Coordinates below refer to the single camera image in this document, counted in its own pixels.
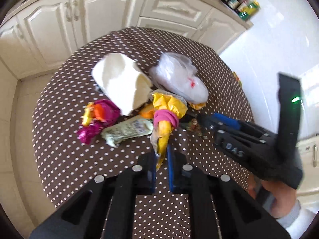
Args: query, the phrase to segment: screw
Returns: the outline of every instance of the screw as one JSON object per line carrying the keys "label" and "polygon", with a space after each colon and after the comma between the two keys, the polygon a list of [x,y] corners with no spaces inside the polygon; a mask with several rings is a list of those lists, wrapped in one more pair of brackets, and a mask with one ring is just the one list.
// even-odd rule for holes
{"label": "screw", "polygon": [[193,167],[190,164],[184,164],[182,168],[184,171],[187,171],[187,172],[193,169]]}
{"label": "screw", "polygon": [[133,165],[132,167],[133,172],[140,172],[141,170],[143,170],[143,167],[139,164]]}
{"label": "screw", "polygon": [[227,174],[222,174],[222,175],[221,175],[221,180],[222,180],[223,182],[229,182],[229,181],[230,181],[230,177],[229,177],[229,175],[227,175]]}
{"label": "screw", "polygon": [[103,175],[97,175],[97,176],[94,177],[94,181],[95,181],[96,183],[104,182],[104,180],[105,180],[105,178],[104,178]]}

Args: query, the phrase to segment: pink hair tie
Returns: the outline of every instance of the pink hair tie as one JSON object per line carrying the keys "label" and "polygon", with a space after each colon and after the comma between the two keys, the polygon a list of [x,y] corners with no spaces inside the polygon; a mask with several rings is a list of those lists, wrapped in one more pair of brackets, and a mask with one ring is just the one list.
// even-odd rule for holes
{"label": "pink hair tie", "polygon": [[157,127],[157,124],[166,120],[172,124],[174,128],[178,127],[179,120],[175,113],[169,110],[157,110],[154,114],[154,127]]}

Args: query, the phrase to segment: hand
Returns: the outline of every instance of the hand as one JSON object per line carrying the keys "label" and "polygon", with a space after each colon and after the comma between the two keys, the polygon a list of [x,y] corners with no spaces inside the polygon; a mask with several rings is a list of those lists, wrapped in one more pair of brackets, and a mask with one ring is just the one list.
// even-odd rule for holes
{"label": "hand", "polygon": [[[271,215],[276,219],[288,215],[296,203],[297,191],[280,181],[261,181],[261,184],[275,197],[271,208]],[[254,176],[250,174],[248,177],[248,193],[254,199],[256,198],[255,187]]]}

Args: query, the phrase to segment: table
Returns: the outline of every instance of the table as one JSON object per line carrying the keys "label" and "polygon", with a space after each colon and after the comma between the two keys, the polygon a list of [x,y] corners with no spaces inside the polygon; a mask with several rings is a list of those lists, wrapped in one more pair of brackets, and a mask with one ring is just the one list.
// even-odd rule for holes
{"label": "table", "polygon": [[[33,115],[33,143],[44,191],[56,207],[97,174],[118,175],[136,163],[138,156],[151,150],[149,136],[128,139],[111,148],[101,137],[90,145],[77,140],[81,116],[89,101],[105,98],[95,91],[91,69],[110,52],[134,59],[147,74],[163,52],[188,56],[198,69],[198,77],[209,89],[205,113],[220,112],[253,121],[247,98],[232,71],[209,47],[167,31],[131,27],[98,38],[76,51],[58,69],[41,93]],[[121,116],[119,122],[126,120]],[[202,138],[181,128],[172,133],[175,151],[210,175],[228,174],[247,188],[248,172],[212,144],[213,137]],[[136,199],[133,238],[189,238],[187,195],[169,192],[167,167],[157,172],[154,196]]]}

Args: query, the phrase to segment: led light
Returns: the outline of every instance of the led light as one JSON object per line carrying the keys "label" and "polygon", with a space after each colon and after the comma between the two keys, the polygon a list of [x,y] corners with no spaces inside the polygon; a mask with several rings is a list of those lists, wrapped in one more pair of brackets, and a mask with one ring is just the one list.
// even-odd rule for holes
{"label": "led light", "polygon": [[299,101],[299,97],[296,97],[296,98],[292,99],[292,102],[297,102],[297,101]]}

